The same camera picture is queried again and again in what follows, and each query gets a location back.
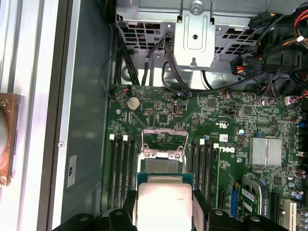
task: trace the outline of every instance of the pcie slot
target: pcie slot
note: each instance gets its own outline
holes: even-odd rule
[[[296,231],[296,202],[285,199],[283,205],[283,227],[289,231]]]
[[[210,195],[210,188],[211,188],[211,171],[212,171],[212,151],[213,149],[210,147],[210,145],[205,144],[204,145],[204,157],[205,157],[205,169],[204,169],[204,179],[203,179],[203,185],[205,186],[205,199],[209,199]]]
[[[218,206],[219,209],[225,209],[226,205],[226,190],[219,189],[218,190]]]
[[[278,193],[270,193],[270,219],[279,224],[280,220],[280,195]]]
[[[110,157],[110,170],[109,170],[109,189],[108,189],[108,209],[113,208],[113,196],[114,196],[114,176],[115,176],[115,158],[118,143],[120,142],[120,137],[115,136],[113,140],[110,140],[111,146],[111,157]]]
[[[135,189],[134,175],[136,175],[137,155],[135,152],[135,137],[129,137],[129,154],[128,154],[128,188]]]
[[[121,164],[123,158],[123,140],[117,145],[117,151],[115,156],[115,195],[114,206],[119,207],[119,195],[120,195],[120,177],[121,177]]]
[[[236,207],[237,207],[237,191],[235,189],[232,189],[230,213],[231,216],[233,216],[234,218],[236,218]]]
[[[125,201],[126,193],[127,193],[127,171],[128,171],[128,136],[123,136],[123,164],[122,164],[122,181],[121,181],[121,195],[122,195],[122,203],[120,208],[123,206]]]

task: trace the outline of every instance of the chipset heatsink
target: chipset heatsink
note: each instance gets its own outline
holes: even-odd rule
[[[281,139],[250,138],[249,165],[280,167],[281,158]]]

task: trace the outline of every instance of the white connector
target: white connector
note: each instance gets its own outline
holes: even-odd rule
[[[289,231],[296,231],[296,202],[285,199],[283,204],[283,227]]]

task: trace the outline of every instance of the integrated circuit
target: integrated circuit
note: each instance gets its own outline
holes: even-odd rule
[[[282,177],[274,177],[275,185],[282,185]]]
[[[207,100],[207,107],[210,107],[210,108],[215,107],[215,100],[214,99],[208,99]]]
[[[244,115],[251,115],[251,113],[252,113],[252,107],[245,106],[244,107]]]

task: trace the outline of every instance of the cable bundle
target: cable bundle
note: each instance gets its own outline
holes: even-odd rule
[[[298,23],[304,19],[308,18],[308,9],[306,9],[305,11],[303,11],[294,21],[294,35],[295,38],[297,40],[297,42],[301,42],[301,44],[306,47],[308,49],[308,38],[305,38],[302,36],[302,34],[300,33],[299,29],[298,29]]]

